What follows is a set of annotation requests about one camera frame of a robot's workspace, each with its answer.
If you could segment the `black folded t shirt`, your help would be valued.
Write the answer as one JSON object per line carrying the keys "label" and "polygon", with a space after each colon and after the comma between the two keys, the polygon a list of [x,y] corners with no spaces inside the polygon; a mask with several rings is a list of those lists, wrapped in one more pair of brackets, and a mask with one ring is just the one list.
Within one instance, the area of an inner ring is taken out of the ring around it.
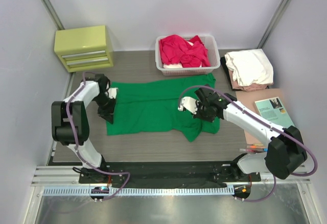
{"label": "black folded t shirt", "polygon": [[230,81],[229,69],[227,68],[225,57],[220,58],[220,63],[221,63],[221,66],[223,68],[223,71],[225,73],[227,80]]}

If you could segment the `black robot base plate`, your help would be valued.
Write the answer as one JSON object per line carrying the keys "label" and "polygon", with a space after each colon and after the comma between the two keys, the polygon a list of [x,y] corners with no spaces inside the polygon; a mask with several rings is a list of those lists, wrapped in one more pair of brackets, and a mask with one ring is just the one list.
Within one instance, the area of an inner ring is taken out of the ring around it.
{"label": "black robot base plate", "polygon": [[127,181],[130,188],[178,188],[203,183],[259,182],[261,176],[242,173],[232,161],[104,162],[96,170],[82,168],[79,182],[106,183],[108,179],[114,186]]}

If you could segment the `orange highlighter pen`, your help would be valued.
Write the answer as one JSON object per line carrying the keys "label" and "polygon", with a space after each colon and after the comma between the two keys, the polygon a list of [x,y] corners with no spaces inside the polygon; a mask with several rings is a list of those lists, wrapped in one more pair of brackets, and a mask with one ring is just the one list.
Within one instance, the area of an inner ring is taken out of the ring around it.
{"label": "orange highlighter pen", "polygon": [[247,148],[252,148],[252,149],[266,149],[263,146],[256,146],[256,145],[248,145]]}

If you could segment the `teal paperback book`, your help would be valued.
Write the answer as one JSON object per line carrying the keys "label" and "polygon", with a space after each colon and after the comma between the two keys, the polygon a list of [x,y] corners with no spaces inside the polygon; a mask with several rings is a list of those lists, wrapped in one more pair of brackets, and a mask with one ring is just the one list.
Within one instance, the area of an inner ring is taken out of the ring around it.
{"label": "teal paperback book", "polygon": [[279,97],[255,101],[254,105],[259,115],[264,119],[280,125],[283,128],[294,126],[292,119]]}

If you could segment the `white plastic laundry basket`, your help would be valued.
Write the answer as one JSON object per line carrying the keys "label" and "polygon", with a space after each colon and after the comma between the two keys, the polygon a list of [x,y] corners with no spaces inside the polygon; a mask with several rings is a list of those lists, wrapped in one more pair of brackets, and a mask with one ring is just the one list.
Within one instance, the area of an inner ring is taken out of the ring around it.
{"label": "white plastic laundry basket", "polygon": [[221,66],[220,55],[217,42],[214,36],[209,34],[200,34],[199,38],[208,49],[209,67],[188,67],[188,68],[164,68],[159,52],[159,41],[166,36],[159,36],[155,41],[155,63],[156,68],[162,72],[164,76],[187,76],[187,75],[202,75],[209,74]]}

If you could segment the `white folded t shirt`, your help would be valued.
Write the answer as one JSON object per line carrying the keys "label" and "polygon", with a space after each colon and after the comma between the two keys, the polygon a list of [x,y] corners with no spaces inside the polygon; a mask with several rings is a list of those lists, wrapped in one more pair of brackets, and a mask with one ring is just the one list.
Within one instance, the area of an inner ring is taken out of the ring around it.
{"label": "white folded t shirt", "polygon": [[224,58],[233,84],[247,88],[274,83],[273,66],[262,49],[228,52]]}

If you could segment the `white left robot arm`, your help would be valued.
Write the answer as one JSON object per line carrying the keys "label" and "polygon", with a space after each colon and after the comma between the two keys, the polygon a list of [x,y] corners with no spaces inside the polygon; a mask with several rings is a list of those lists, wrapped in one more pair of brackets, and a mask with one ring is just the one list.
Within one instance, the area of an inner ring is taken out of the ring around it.
{"label": "white left robot arm", "polygon": [[98,106],[98,115],[113,124],[117,88],[104,74],[83,79],[70,96],[51,105],[52,138],[71,149],[82,162],[82,174],[89,173],[97,183],[103,183],[110,174],[104,157],[94,148],[89,135],[86,108],[91,102]]}

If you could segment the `blue marker pen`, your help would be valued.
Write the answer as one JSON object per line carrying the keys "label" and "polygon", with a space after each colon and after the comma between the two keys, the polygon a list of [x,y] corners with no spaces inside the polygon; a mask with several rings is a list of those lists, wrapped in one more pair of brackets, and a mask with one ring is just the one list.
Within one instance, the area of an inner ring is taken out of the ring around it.
{"label": "blue marker pen", "polygon": [[241,152],[247,152],[247,153],[264,153],[267,152],[267,148],[241,148],[239,149]]}

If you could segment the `aluminium slotted rail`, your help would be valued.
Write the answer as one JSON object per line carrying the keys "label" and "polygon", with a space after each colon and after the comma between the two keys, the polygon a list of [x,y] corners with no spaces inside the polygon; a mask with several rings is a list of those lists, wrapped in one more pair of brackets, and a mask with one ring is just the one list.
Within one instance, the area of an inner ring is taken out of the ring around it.
{"label": "aluminium slotted rail", "polygon": [[107,188],[104,186],[49,186],[43,191],[44,196],[184,196],[184,195],[233,195],[234,187],[203,189],[147,189],[147,188]]}

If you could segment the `pink folded t shirt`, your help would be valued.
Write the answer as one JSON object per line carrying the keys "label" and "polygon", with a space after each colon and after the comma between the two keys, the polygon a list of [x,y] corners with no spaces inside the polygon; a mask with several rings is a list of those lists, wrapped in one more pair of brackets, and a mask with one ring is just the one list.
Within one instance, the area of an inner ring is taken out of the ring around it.
{"label": "pink folded t shirt", "polygon": [[257,90],[264,90],[268,88],[269,85],[261,85],[261,84],[256,84],[253,83],[250,86],[240,86],[237,81],[234,81],[232,79],[232,74],[233,72],[231,70],[228,70],[230,82],[231,82],[231,87],[235,91],[246,91],[246,92],[251,92],[251,91],[257,91]]}

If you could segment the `yellow green drawer cabinet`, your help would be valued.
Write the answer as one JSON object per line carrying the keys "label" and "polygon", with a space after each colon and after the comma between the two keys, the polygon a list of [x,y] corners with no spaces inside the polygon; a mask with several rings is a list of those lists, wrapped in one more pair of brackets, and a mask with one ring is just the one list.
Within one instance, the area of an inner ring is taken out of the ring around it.
{"label": "yellow green drawer cabinet", "polygon": [[54,52],[68,72],[113,67],[113,48],[105,25],[57,30]]}

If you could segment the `pink desk mat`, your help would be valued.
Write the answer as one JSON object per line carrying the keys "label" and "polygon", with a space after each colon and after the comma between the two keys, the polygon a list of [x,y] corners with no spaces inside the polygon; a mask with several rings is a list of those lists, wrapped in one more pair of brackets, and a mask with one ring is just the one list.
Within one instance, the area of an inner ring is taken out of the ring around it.
{"label": "pink desk mat", "polygon": [[260,101],[272,97],[279,97],[282,100],[283,105],[285,106],[284,97],[280,89],[273,88],[273,89],[257,90],[252,92],[237,91],[236,96],[238,101],[240,101],[245,107],[247,107],[257,115],[259,115],[259,113],[254,105],[255,101]]}

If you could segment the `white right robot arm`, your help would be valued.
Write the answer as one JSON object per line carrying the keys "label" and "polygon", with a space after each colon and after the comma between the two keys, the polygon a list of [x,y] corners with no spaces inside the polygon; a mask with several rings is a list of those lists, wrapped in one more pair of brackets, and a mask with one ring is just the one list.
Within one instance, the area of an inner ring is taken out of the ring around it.
{"label": "white right robot arm", "polygon": [[245,107],[236,97],[218,93],[211,87],[198,86],[196,97],[184,97],[179,110],[189,110],[194,118],[213,122],[216,118],[231,122],[251,134],[266,151],[243,153],[233,160],[231,177],[244,180],[251,173],[269,172],[278,179],[301,176],[297,169],[307,160],[299,129],[269,122]]}

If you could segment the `green t shirt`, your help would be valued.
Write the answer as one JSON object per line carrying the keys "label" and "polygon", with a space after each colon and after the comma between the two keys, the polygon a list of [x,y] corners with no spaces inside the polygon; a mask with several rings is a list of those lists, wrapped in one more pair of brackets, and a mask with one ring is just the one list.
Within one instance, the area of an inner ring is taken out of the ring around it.
{"label": "green t shirt", "polygon": [[215,82],[211,73],[150,83],[113,82],[118,94],[114,122],[106,124],[107,135],[178,130],[193,142],[202,132],[216,134],[220,129],[219,119],[207,122],[178,110],[178,99],[185,89],[195,85],[214,87]]}

